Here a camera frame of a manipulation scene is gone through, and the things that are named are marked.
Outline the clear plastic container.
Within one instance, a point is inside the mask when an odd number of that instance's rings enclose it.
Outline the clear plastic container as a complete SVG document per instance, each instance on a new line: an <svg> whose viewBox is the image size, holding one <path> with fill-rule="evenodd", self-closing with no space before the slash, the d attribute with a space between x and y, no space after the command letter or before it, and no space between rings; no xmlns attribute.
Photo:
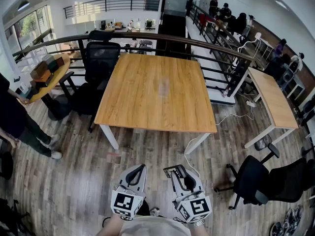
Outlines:
<svg viewBox="0 0 315 236"><path fill-rule="evenodd" d="M158 94L160 96L167 96L169 94L170 82L168 77L161 78L158 85Z"/></svg>

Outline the person's beige shirt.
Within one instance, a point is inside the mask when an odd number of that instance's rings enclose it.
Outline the person's beige shirt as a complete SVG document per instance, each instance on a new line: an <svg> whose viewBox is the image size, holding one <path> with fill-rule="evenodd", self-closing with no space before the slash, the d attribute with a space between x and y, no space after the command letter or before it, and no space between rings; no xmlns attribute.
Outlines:
<svg viewBox="0 0 315 236"><path fill-rule="evenodd" d="M140 216L125 221L119 236L191 236L181 223L157 216Z"/></svg>

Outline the wooden desk with white legs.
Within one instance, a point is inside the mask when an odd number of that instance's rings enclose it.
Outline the wooden desk with white legs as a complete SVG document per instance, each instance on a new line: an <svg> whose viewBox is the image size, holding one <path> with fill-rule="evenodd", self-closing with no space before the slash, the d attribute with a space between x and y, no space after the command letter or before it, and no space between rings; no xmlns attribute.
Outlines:
<svg viewBox="0 0 315 236"><path fill-rule="evenodd" d="M280 137L275 139L272 144L280 142L282 139L298 129L298 124L286 97L282 93L275 79L259 70L249 67L248 74L253 81L257 91L257 98L261 99L269 116L271 125L262 131L255 138L244 145L249 148L258 140L268 135L274 129L285 129L286 131Z"/></svg>

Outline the round wooden table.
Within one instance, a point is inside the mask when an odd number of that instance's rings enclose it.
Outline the round wooden table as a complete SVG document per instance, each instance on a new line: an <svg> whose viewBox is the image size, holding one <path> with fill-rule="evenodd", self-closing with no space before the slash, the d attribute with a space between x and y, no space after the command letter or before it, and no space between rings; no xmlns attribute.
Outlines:
<svg viewBox="0 0 315 236"><path fill-rule="evenodd" d="M34 103L42 100L48 108L48 117L51 120L61 120L66 117L71 109L68 105L68 99L65 94L58 95L54 99L50 96L50 92L59 83L59 80L67 73L70 66L70 57L67 54L54 55L55 59L62 58L64 64L59 67L53 74L52 80L47 87L40 88L39 92L30 98L30 102Z"/></svg>

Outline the wooden square table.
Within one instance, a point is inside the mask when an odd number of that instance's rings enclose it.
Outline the wooden square table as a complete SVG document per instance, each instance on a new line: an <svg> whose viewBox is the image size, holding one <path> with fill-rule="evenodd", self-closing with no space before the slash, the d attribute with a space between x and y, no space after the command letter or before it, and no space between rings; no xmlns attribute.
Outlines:
<svg viewBox="0 0 315 236"><path fill-rule="evenodd" d="M240 61L243 66L242 68L246 70L251 62L253 61L253 58L243 54L236 52L232 49L228 49L219 45L199 41L199 40L194 40L194 39L189 39L189 38L184 38L184 37L178 37L178 36L172 36L172 35L167 35L167 34L157 34L157 33L146 33L146 32L115 32L115 31L110 31L109 36L113 38L127 38L127 39L143 39L143 40L155 40L157 44L162 43L164 44L162 48L149 48L149 47L121 47L122 50L137 50L141 52L154 52L158 56L175 56L177 58L181 59L188 59L188 58L196 58L196 59L204 59L204 60L209 60L212 62L216 62L218 64L223 64L226 67L234 67L236 68L237 65L232 63L231 57L234 57L235 60ZM77 41L78 42L78 48L74 49L61 49L59 51L53 51L51 54L56 54L56 53L65 53L65 52L73 52L73 51L79 51L81 53L81 57L79 60L82 60L83 63L86 63L86 48L84 47L83 41L90 39L87 34L81 34L81 35L73 35L73 36L68 36L68 37L63 37L63 38L58 38L54 39L48 42L39 42L42 40L41 37L37 38L35 40L35 45L29 46L23 50L17 51L13 53L13 56L24 56L28 54L29 52L39 49L41 47L47 47L51 45L57 45L61 43L66 43L66 42L71 42L71 41ZM199 54L190 54L187 52L181 52L179 49L174 49L175 45L187 45L189 47L198 47L201 48L203 51L206 52L204 55L199 55Z"/></svg>

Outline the person's left forearm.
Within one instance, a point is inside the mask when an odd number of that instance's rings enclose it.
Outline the person's left forearm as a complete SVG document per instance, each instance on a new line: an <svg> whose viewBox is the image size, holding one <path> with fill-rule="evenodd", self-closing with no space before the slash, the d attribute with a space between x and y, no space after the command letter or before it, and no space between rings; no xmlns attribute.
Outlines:
<svg viewBox="0 0 315 236"><path fill-rule="evenodd" d="M96 236L119 236L124 222L119 215L113 214Z"/></svg>

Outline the brown box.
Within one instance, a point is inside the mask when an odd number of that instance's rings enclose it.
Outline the brown box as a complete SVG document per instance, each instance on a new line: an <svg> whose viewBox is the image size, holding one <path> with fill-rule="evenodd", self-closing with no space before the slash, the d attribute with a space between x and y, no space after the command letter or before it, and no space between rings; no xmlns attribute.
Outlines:
<svg viewBox="0 0 315 236"><path fill-rule="evenodd" d="M45 61L40 62L32 71L31 77L35 79L43 79L44 74L48 70L47 63Z"/></svg>

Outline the black mesh office chair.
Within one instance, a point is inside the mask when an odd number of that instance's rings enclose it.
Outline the black mesh office chair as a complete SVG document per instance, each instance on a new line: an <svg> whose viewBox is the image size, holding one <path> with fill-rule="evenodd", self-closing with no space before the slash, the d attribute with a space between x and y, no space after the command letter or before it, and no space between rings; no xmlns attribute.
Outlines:
<svg viewBox="0 0 315 236"><path fill-rule="evenodd" d="M80 87L77 88L72 81L73 72L59 80L71 110L91 116L89 132L93 130L92 124L121 51L120 44L110 41L112 35L112 31L90 32L90 42L86 46L85 82Z"/></svg>

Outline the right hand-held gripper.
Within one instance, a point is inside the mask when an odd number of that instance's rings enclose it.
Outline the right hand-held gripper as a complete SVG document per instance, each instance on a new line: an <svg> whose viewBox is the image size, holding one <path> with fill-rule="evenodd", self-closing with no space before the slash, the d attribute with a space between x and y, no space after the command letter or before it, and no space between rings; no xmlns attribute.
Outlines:
<svg viewBox="0 0 315 236"><path fill-rule="evenodd" d="M210 197L206 196L201 179L192 171L181 166L179 175L175 171L171 172L173 190L176 194L187 194L177 197L173 204L175 209L181 214L186 223L194 223L205 219L212 213Z"/></svg>

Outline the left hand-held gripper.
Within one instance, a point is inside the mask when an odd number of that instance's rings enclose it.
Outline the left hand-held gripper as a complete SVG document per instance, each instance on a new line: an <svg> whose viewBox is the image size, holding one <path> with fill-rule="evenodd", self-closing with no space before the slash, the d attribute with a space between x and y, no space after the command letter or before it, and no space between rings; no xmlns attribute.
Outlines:
<svg viewBox="0 0 315 236"><path fill-rule="evenodd" d="M134 217L145 199L144 187L147 178L145 164L132 166L124 170L119 177L119 184L112 191L111 210L122 217Z"/></svg>

